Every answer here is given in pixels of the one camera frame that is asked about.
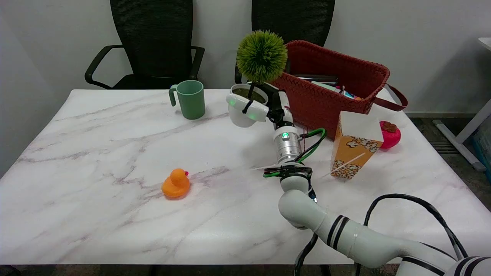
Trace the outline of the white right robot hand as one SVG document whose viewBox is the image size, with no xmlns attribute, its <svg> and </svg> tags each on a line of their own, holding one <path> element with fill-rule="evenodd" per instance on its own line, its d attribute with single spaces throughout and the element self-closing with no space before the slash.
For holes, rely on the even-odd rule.
<svg viewBox="0 0 491 276">
<path fill-rule="evenodd" d="M 226 96 L 229 117 L 237 127 L 248 128 L 256 122 L 270 121 L 275 129 L 293 127 L 286 91 L 264 84 L 235 84 Z"/>
</svg>

